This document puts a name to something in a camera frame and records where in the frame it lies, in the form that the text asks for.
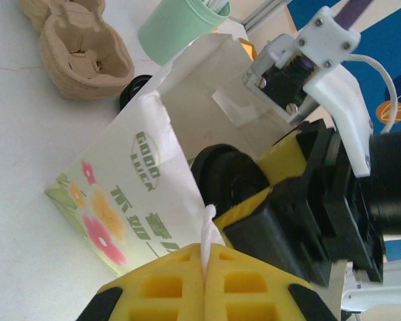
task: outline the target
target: mint green cup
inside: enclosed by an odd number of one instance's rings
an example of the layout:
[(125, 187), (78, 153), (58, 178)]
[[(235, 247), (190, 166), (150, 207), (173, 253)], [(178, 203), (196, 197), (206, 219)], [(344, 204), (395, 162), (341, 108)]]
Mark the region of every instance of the mint green cup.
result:
[(138, 31), (138, 39), (146, 54), (163, 66), (191, 41), (214, 31), (229, 15), (229, 3), (217, 14), (201, 0), (162, 0)]

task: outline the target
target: white table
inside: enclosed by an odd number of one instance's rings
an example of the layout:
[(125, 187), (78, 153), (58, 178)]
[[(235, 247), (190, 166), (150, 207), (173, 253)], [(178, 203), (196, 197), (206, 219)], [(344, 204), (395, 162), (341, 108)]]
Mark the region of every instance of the white table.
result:
[[(104, 19), (124, 39), (136, 75), (160, 68), (136, 36), (158, 2), (106, 3)], [(232, 21), (221, 29), (246, 37)], [(61, 98), (38, 37), (17, 0), (0, 0), (0, 321), (75, 320), (114, 279), (43, 190), (114, 119), (117, 100)]]

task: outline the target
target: black cylinder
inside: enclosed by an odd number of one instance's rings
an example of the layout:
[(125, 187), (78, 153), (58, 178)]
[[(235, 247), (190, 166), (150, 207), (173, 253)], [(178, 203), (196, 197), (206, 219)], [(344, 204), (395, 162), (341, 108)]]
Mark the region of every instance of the black cylinder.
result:
[(269, 186), (251, 157), (227, 144), (202, 150), (191, 169), (203, 201), (215, 205), (216, 217)]
[(401, 234), (401, 130), (370, 139), (371, 176), (362, 180), (376, 229)]

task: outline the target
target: paper egg carton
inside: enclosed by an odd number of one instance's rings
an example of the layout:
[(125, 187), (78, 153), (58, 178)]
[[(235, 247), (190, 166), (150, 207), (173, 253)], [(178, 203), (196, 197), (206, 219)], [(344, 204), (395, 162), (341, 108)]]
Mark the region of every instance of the paper egg carton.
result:
[(102, 19), (104, 0), (18, 0), (40, 32), (47, 73), (70, 99), (118, 96), (134, 77), (122, 38)]

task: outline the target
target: white plastic bracket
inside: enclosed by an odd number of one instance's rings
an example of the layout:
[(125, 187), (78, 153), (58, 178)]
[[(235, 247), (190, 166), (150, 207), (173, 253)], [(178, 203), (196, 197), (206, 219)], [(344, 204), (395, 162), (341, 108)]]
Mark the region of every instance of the white plastic bracket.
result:
[(303, 90), (333, 117), (356, 177), (370, 176), (372, 121), (356, 78), (342, 65), (316, 74)]
[(295, 51), (294, 38), (290, 35), (282, 34), (270, 41), (259, 53), (256, 60), (253, 61), (247, 73), (243, 77), (243, 83), (265, 104), (270, 105), (271, 109), (276, 114), (289, 122), (290, 114), (279, 107), (272, 99), (259, 89), (259, 84), (263, 79), (263, 74), (277, 61), (281, 60), (285, 53), (290, 53), (290, 56)]
[(361, 34), (353, 28), (345, 30), (334, 21), (334, 12), (322, 7), (301, 30), (296, 46), (321, 69), (332, 70), (360, 44)]
[(374, 306), (401, 305), (401, 259), (383, 265), (383, 284), (357, 282), (351, 267), (346, 269), (342, 309), (362, 312)]

